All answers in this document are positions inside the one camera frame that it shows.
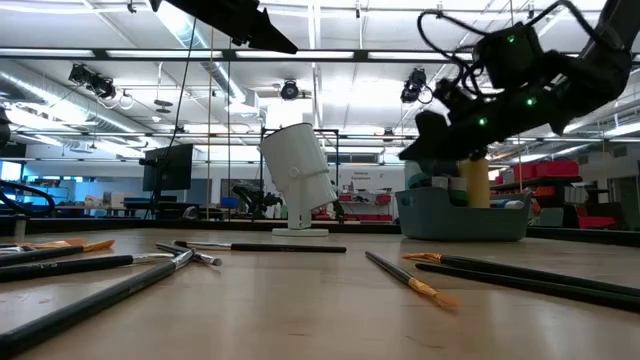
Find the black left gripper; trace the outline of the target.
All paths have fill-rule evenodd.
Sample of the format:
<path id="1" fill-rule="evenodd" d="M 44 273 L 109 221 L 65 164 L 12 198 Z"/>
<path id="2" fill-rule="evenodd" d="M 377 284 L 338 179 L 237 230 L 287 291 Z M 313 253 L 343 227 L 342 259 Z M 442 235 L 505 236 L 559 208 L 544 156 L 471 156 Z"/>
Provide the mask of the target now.
<path id="1" fill-rule="evenodd" d="M 154 12 L 168 2 L 233 38 L 235 45 L 296 54 L 298 47 L 270 22 L 255 21 L 259 14 L 258 0 L 149 0 Z"/>

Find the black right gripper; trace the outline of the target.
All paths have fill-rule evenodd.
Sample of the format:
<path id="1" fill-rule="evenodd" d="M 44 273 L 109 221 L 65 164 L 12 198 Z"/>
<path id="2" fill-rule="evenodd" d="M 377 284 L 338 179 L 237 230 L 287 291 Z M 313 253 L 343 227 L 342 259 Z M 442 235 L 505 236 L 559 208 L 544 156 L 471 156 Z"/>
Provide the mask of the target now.
<path id="1" fill-rule="evenodd" d="M 630 74 L 630 53 L 591 49 L 572 58 L 545 55 L 534 80 L 493 100 L 456 96 L 448 104 L 451 127 L 439 113 L 415 116 L 418 138 L 398 157 L 404 161 L 485 159 L 496 141 L 549 124 L 562 134 L 567 124 L 617 98 Z"/>

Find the yellow paint bottle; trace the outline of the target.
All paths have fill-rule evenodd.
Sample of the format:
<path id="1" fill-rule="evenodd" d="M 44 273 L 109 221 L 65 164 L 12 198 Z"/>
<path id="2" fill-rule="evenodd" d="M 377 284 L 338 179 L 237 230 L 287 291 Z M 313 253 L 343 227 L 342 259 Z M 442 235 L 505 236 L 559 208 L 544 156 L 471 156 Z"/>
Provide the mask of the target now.
<path id="1" fill-rule="evenodd" d="M 490 207 L 489 162 L 485 158 L 458 163 L 458 170 L 467 182 L 467 198 L 470 208 Z"/>

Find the black paintbrush with white lettering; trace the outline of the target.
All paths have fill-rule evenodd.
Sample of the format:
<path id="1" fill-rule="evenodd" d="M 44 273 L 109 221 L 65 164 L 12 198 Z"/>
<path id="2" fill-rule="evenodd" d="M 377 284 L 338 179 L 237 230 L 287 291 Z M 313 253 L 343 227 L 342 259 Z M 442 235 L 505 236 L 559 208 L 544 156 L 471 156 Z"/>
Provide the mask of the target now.
<path id="1" fill-rule="evenodd" d="M 153 263 L 173 258 L 174 255 L 171 253 L 145 253 L 12 266 L 0 268 L 0 283 L 107 270 L 116 267 Z"/>

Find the teal plastic bin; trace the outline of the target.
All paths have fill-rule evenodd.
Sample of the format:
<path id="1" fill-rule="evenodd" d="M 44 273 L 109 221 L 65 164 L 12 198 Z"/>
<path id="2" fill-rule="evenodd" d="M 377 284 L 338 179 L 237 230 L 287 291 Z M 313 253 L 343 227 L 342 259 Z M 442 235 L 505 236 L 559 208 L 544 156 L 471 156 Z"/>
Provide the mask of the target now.
<path id="1" fill-rule="evenodd" d="M 499 208 L 457 207 L 442 188 L 395 193 L 399 223 L 407 238 L 427 241 L 519 241 L 526 235 L 531 194 L 497 196 Z"/>

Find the overhead light bar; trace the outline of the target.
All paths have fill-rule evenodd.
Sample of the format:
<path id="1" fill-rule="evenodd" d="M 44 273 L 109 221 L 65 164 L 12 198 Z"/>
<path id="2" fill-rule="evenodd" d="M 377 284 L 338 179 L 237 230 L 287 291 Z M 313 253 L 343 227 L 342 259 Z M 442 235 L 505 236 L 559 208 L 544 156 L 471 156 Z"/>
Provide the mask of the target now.
<path id="1" fill-rule="evenodd" d="M 434 51 L 300 50 L 296 54 L 238 49 L 80 49 L 0 47 L 0 59 L 179 62 L 315 62 L 315 63 L 411 63 L 444 64 Z"/>

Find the white spot lamp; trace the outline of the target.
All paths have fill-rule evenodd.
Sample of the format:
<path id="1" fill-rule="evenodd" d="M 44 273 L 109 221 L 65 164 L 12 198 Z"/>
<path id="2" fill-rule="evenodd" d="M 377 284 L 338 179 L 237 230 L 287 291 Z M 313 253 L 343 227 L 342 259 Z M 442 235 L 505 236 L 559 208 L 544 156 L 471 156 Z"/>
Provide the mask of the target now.
<path id="1" fill-rule="evenodd" d="M 287 226 L 272 230 L 280 237 L 327 237 L 313 228 L 312 211 L 337 200 L 324 153 L 314 128 L 299 123 L 276 130 L 259 145 L 273 184 L 288 209 Z"/>

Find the black computer monitor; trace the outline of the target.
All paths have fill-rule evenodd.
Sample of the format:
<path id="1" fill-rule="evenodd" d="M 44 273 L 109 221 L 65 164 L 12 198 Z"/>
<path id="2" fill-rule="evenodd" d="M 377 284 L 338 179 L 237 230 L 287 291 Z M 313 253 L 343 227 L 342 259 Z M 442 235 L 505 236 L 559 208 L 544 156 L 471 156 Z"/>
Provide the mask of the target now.
<path id="1" fill-rule="evenodd" d="M 143 167 L 143 190 L 189 190 L 193 150 L 192 144 L 183 144 L 146 152 L 139 160 Z"/>

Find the small red storage bin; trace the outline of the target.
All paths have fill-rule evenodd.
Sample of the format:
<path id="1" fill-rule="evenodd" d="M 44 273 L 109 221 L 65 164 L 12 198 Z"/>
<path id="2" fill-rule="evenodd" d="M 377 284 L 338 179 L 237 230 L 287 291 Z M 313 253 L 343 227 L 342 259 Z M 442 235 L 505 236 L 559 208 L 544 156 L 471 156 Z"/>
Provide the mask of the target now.
<path id="1" fill-rule="evenodd" d="M 617 226 L 616 219 L 613 217 L 601 216 L 579 216 L 578 227 L 580 229 L 607 229 Z"/>

